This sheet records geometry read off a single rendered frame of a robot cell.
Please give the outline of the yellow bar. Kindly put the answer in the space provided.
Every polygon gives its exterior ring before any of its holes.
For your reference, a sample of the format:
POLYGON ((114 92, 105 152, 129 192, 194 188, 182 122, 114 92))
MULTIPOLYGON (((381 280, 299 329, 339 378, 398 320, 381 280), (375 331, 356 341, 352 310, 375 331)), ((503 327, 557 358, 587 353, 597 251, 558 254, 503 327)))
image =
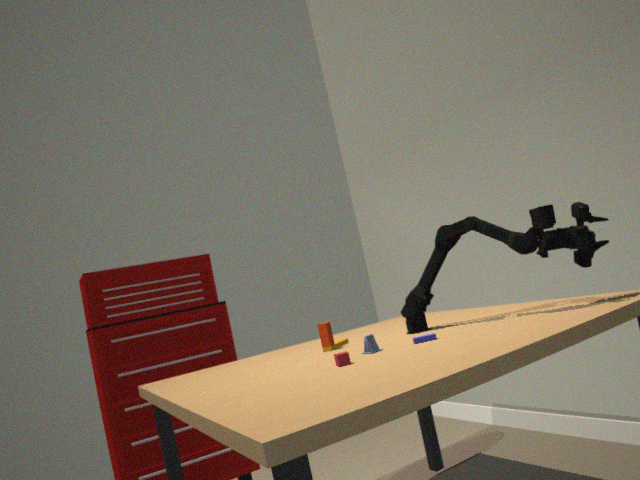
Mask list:
POLYGON ((346 343, 349 343, 348 339, 339 340, 334 343, 330 322, 319 324, 318 330, 323 352, 332 351, 346 343))

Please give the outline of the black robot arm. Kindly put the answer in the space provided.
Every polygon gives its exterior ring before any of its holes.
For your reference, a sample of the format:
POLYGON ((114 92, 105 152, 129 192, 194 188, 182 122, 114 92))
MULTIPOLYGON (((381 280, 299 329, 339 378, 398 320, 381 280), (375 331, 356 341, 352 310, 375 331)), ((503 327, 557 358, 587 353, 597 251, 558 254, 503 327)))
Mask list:
MULTIPOLYGON (((533 253, 538 247, 536 254, 542 258, 548 258, 548 251, 561 249, 563 247, 561 232, 558 229, 543 230, 552 228, 552 225, 556 223, 553 205, 538 207, 529 210, 529 213, 533 227, 526 233, 504 229, 476 216, 468 216, 451 225, 440 226, 436 233, 435 248, 431 257, 417 286, 406 298, 406 305, 401 312, 406 320, 406 334, 420 333, 431 329, 427 326, 424 313, 434 296, 431 294, 431 287, 448 252, 456 245, 461 236, 470 230, 497 239, 521 255, 533 253)), ((590 231, 587 225, 576 226, 568 234, 567 237, 572 239, 572 244, 569 245, 570 250, 588 251, 596 247, 596 234, 594 231, 590 231)))

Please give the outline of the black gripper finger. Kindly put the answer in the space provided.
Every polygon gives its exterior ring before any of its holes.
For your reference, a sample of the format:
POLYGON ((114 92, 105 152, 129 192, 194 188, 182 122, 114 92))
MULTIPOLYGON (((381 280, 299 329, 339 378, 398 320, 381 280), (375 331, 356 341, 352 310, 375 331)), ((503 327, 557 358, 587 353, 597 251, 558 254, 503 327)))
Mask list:
POLYGON ((594 222, 604 222, 604 221, 608 221, 607 218, 601 218, 601 217, 596 217, 596 216, 592 216, 592 214, 589 212, 589 217, 588 217, 588 223, 594 223, 594 222))
POLYGON ((598 250, 599 248, 603 247, 607 243, 609 243, 609 240, 597 241, 596 242, 596 247, 591 249, 591 258, 594 256, 594 253, 596 252, 596 250, 598 250))

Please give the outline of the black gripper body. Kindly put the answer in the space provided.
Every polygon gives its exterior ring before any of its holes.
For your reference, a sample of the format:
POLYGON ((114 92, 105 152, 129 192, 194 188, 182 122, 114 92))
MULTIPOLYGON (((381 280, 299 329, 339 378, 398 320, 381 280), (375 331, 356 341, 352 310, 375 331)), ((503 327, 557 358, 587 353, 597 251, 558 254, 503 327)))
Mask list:
MULTIPOLYGON (((576 226, 584 225, 584 222, 588 221, 588 217, 589 217, 588 204, 585 204, 582 202, 575 202, 571 205, 571 209, 572 209, 572 217, 574 217, 576 220, 576 226)), ((575 229, 576 226, 572 225, 570 227, 557 228, 561 232, 563 237, 562 248, 568 249, 569 245, 572 244, 572 239, 568 238, 567 234, 571 232, 573 229, 575 229)), ((576 264, 580 265, 581 267, 591 267, 592 266, 591 250, 588 250, 588 251, 576 250, 574 252, 574 261, 576 264)))

